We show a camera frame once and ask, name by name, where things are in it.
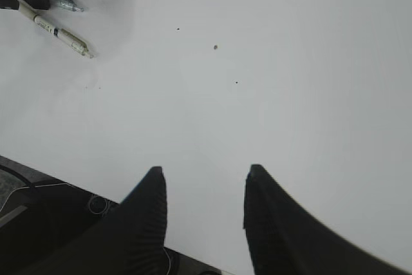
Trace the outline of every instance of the white surface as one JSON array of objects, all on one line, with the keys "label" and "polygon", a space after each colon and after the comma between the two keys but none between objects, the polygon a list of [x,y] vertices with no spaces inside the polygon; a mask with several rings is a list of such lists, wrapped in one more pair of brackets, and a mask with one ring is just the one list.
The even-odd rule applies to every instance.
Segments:
[{"label": "white surface", "polygon": [[93,60],[0,12],[0,154],[116,201],[163,166],[167,246],[236,275],[261,163],[412,270],[410,0],[77,1],[89,12],[45,16]]}]

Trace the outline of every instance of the pen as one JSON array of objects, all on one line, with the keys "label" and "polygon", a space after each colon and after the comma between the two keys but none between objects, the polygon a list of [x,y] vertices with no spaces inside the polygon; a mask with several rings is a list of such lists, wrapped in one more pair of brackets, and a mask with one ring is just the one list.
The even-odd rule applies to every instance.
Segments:
[{"label": "pen", "polygon": [[83,8],[79,8],[73,0],[50,0],[50,2],[59,6],[60,8],[73,11],[73,12],[83,12]]},{"label": "pen", "polygon": [[56,38],[60,39],[68,46],[70,46],[77,53],[86,56],[88,58],[93,58],[93,55],[89,52],[88,46],[85,42],[81,41],[79,38],[75,37],[67,30],[60,29],[51,24],[51,22],[45,20],[38,13],[34,12],[31,8],[23,3],[22,0],[19,1],[19,11],[29,19],[31,19],[37,26],[40,26],[47,32],[50,32]]}]

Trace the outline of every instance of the ribbed texture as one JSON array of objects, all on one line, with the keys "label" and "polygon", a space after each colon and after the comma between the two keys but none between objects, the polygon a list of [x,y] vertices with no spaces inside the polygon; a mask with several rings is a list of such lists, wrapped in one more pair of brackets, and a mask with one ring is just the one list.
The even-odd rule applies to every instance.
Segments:
[{"label": "ribbed texture", "polygon": [[124,275],[159,274],[167,227],[166,192],[159,190],[144,220],[142,232],[130,242]]},{"label": "ribbed texture", "polygon": [[299,274],[259,186],[251,179],[246,184],[244,226],[256,275]]}]

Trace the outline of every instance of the white table surface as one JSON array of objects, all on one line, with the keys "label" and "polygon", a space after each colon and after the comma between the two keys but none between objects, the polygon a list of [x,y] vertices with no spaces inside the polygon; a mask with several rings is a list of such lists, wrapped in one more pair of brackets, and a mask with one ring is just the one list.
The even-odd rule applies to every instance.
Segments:
[{"label": "white table surface", "polygon": [[78,1],[45,15],[93,60],[0,12],[0,154],[118,202],[162,166],[166,245],[236,275],[260,163],[412,270],[411,0]]}]

